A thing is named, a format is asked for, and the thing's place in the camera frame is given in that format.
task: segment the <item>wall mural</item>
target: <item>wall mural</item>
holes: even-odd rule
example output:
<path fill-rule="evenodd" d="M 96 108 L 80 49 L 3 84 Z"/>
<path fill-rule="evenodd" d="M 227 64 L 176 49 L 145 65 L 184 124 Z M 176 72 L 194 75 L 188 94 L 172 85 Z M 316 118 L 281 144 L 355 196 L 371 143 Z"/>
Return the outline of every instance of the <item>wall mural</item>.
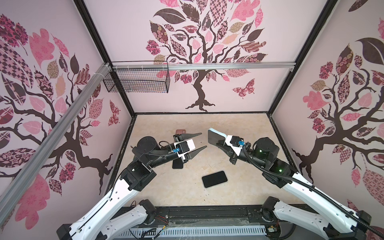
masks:
<path fill-rule="evenodd" d="M 384 39 L 383 29 L 380 21 L 379 33 Z M 308 116 L 316 132 L 313 149 L 308 156 L 292 150 L 301 160 L 300 171 L 305 168 L 313 182 L 311 165 L 325 144 L 335 145 L 329 154 L 339 154 L 340 164 L 353 162 L 351 180 L 355 186 L 362 180 L 368 192 L 384 205 L 384 177 L 378 173 L 384 170 L 384 73 L 365 68 L 369 62 L 384 69 L 384 43 L 370 37 L 357 41 L 362 44 L 362 56 L 354 54 L 347 45 L 335 64 L 327 62 L 320 67 L 320 80 L 311 85 L 314 91 L 303 98 L 313 110 Z M 356 154 L 361 154 L 365 166 L 363 175 L 364 168 L 356 162 Z M 377 170 L 368 170 L 366 166 Z"/>
<path fill-rule="evenodd" d="M 159 10 L 154 14 L 162 17 L 168 24 L 164 26 L 156 23 L 156 18 L 150 21 L 151 31 L 155 40 L 149 40 L 146 49 L 156 55 L 155 64 L 167 61 L 171 64 L 185 63 L 252 63 L 260 62 L 267 55 L 255 53 L 266 42 L 256 39 L 263 29 L 257 29 L 263 20 L 263 11 L 260 0 L 228 0 L 235 8 L 232 15 L 227 14 L 227 0 L 160 0 L 169 8 Z M 203 106 L 214 106 L 205 99 L 202 89 L 203 80 L 222 78 L 229 81 L 249 73 L 246 69 L 226 70 L 226 73 L 217 70 L 170 71 L 175 82 L 192 83 L 197 91 L 198 99 L 192 105 L 198 106 L 201 111 L 207 112 Z M 254 80 L 245 88 L 234 88 L 233 91 L 244 97 L 252 93 Z"/>
<path fill-rule="evenodd" d="M 1 15 L 0 37 L 4 40 L 0 40 L 1 78 L 8 93 L 8 96 L 0 96 L 0 149 L 5 148 L 10 141 L 14 145 L 14 149 L 0 154 L 0 177 L 13 178 L 21 171 L 20 166 L 28 162 L 35 152 L 35 149 L 23 147 L 23 144 L 32 141 L 37 148 L 73 104 L 75 97 L 81 93 L 81 88 L 91 76 L 88 64 L 80 70 L 75 54 L 70 57 L 65 44 L 46 29 L 40 29 L 40 34 L 33 33 L 28 36 L 19 23 L 14 24 L 5 15 Z M 29 50 L 28 46 L 30 47 L 37 63 L 32 68 L 33 72 L 32 66 L 18 53 L 17 47 L 20 46 L 24 48 L 25 53 Z M 56 51 L 59 55 L 54 56 L 56 47 L 59 49 Z M 42 69 L 42 63 L 47 60 L 50 61 L 47 68 Z M 37 211 L 47 206 L 46 200 L 50 198 L 50 190 L 62 195 L 62 184 L 72 180 L 79 168 L 92 167 L 98 170 L 99 194 L 101 193 L 103 177 L 109 175 L 112 169 L 107 169 L 112 154 L 102 161 L 85 156 L 82 151 L 83 147 L 88 146 L 87 139 L 92 137 L 89 129 L 101 124 L 97 120 L 104 101 L 98 99 L 100 88 L 101 85 L 93 92 L 65 133 L 66 141 L 52 152 L 47 164 L 43 166 L 50 169 L 48 174 L 37 175 L 34 183 L 20 199 L 15 220 L 26 218 L 27 229 L 36 225 L 39 218 Z M 110 107 L 112 116 L 108 126 L 119 122 L 120 110 L 112 101 Z"/>

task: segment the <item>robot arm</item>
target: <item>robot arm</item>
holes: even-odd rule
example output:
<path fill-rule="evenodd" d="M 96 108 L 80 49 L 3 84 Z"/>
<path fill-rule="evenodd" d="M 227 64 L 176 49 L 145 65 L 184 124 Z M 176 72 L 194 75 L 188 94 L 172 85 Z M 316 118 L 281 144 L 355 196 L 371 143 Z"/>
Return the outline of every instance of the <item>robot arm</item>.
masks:
<path fill-rule="evenodd" d="M 135 155 L 133 161 L 122 171 L 113 188 L 78 221 L 59 227 L 56 231 L 59 239 L 113 239 L 124 229 L 153 222 L 156 208 L 148 199 L 116 218 L 113 216 L 156 176 L 152 168 L 173 160 L 185 163 L 206 148 L 195 150 L 195 144 L 189 138 L 198 135 L 201 133 L 174 135 L 176 142 L 168 147 L 160 147 L 153 137 L 140 139 L 132 148 Z"/>
<path fill-rule="evenodd" d="M 272 222 L 274 219 L 286 220 L 313 231 L 325 239 L 366 239 L 367 229 L 376 233 L 369 226 L 371 216 L 364 211 L 358 213 L 335 201 L 300 173 L 277 158 L 279 147 L 269 138 L 261 138 L 252 148 L 238 136 L 226 135 L 210 128 L 208 142 L 222 149 L 232 164 L 242 160 L 251 163 L 261 170 L 262 175 L 272 184 L 300 198 L 318 214 L 313 214 L 290 206 L 277 198 L 269 197 L 261 211 L 263 219 Z"/>

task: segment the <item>aluminum rail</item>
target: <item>aluminum rail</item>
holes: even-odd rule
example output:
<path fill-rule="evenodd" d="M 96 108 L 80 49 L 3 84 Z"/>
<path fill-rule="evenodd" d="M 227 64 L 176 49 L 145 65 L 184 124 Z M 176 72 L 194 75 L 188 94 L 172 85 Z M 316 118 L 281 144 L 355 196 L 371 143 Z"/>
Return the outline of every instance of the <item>aluminum rail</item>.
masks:
<path fill-rule="evenodd" d="M 74 119 L 84 107 L 87 100 L 91 97 L 93 91 L 103 80 L 103 76 L 109 73 L 109 64 L 103 63 L 92 76 L 88 84 L 83 88 L 80 95 L 75 99 L 68 111 L 59 120 L 51 133 L 45 138 L 42 144 L 37 148 L 32 158 L 23 166 L 22 170 L 11 182 L 0 198 L 0 225 L 7 219 L 20 198 L 35 180 L 41 167 L 47 161 L 52 151 L 57 147 L 65 132 L 68 130 Z"/>
<path fill-rule="evenodd" d="M 127 64 L 127 62 L 114 62 L 113 69 L 146 69 L 166 68 L 160 64 Z M 197 63 L 197 64 L 168 64 L 170 71 L 177 70 L 205 70 L 205 69 L 251 69 L 251 68 L 294 68 L 295 62 L 265 62 L 265 63 Z"/>

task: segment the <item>floor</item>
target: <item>floor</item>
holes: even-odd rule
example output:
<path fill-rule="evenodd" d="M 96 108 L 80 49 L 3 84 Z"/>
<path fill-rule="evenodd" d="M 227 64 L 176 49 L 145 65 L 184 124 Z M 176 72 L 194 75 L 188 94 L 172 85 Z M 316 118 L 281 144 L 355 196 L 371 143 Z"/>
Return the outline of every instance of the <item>floor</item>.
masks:
<path fill-rule="evenodd" d="M 193 138 L 196 148 L 208 147 L 184 164 L 183 169 L 172 169 L 172 162 L 154 168 L 157 176 L 132 200 L 138 203 L 149 199 L 155 206 L 251 205 L 262 204 L 268 196 L 273 196 L 288 204 L 303 203 L 269 183 L 252 165 L 243 161 L 231 164 L 224 152 L 208 143 L 207 131 L 210 127 L 227 135 L 240 136 L 251 143 L 269 137 L 280 147 L 278 158 L 287 161 L 264 113 L 138 115 L 118 174 L 133 159 L 130 146 L 136 146 L 145 136 L 152 136 L 157 142 L 172 143 L 176 130 L 185 129 L 187 133 L 202 132 L 202 135 Z M 225 171 L 228 182 L 205 189 L 201 177 L 221 170 Z"/>

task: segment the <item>phone screen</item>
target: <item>phone screen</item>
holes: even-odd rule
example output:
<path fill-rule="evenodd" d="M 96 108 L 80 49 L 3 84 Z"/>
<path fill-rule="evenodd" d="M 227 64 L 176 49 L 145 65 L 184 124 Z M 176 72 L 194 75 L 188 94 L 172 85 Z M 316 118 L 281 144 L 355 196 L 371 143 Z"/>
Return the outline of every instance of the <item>phone screen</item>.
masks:
<path fill-rule="evenodd" d="M 224 171 L 215 172 L 215 173 L 203 176 L 201 179 L 203 180 L 203 184 L 205 188 L 209 188 L 217 184 L 228 181 Z"/>

